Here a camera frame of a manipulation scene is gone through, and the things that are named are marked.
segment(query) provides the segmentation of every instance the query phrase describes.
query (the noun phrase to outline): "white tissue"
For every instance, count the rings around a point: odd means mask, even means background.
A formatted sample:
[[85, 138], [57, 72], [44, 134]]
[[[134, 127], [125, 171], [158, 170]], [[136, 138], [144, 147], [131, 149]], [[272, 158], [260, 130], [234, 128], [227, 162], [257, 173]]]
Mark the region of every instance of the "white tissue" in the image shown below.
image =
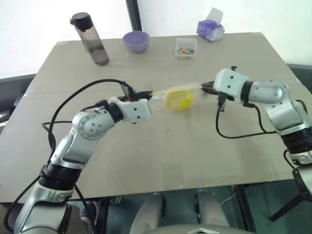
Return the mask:
[[223, 17], [223, 12], [213, 7], [211, 9], [209, 15], [206, 17], [206, 19], [212, 20], [212, 21], [216, 22], [218, 25], [220, 25], [222, 17]]

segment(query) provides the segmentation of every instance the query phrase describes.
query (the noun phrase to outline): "clear plastic box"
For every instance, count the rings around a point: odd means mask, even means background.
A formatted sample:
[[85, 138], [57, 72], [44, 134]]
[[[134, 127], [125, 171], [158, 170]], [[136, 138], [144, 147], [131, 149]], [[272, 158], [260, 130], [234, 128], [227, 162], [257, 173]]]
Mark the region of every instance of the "clear plastic box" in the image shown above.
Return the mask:
[[197, 50], [197, 39], [177, 38], [175, 56], [178, 59], [194, 59]]

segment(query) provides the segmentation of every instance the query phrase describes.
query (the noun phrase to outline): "yellow object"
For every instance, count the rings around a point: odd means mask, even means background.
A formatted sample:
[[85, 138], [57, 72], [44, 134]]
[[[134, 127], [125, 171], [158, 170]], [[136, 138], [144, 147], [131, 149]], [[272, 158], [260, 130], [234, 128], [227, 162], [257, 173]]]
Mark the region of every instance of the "yellow object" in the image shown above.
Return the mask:
[[190, 107], [195, 95], [188, 90], [171, 91], [165, 94], [165, 105], [173, 111], [182, 111]]
[[182, 111], [190, 107], [194, 98], [198, 96], [197, 90], [200, 90], [201, 86], [197, 84], [182, 85], [172, 87], [168, 90], [154, 92], [151, 95], [164, 95], [165, 106], [169, 110]]

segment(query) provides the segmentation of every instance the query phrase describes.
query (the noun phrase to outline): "yellow plastic item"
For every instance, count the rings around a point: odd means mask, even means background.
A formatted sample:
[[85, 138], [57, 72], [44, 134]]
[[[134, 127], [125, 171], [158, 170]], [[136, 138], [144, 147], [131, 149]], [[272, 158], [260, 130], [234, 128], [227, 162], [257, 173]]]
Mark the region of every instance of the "yellow plastic item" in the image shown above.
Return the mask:
[[188, 90], [171, 91], [165, 94], [165, 105], [173, 111], [182, 111], [190, 107], [195, 95]]
[[165, 105], [169, 110], [182, 111], [190, 107], [193, 103], [196, 94], [192, 93], [192, 90], [200, 89], [200, 86], [193, 87], [175, 87], [170, 90], [152, 93], [151, 95], [164, 95]]

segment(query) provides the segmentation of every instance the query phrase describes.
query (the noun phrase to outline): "purple tissue box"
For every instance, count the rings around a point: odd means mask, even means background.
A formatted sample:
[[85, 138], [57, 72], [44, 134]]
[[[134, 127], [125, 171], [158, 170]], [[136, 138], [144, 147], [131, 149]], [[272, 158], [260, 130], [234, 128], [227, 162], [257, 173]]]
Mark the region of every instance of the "purple tissue box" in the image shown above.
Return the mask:
[[197, 34], [208, 41], [219, 40], [224, 35], [224, 27], [212, 20], [203, 20], [198, 23]]

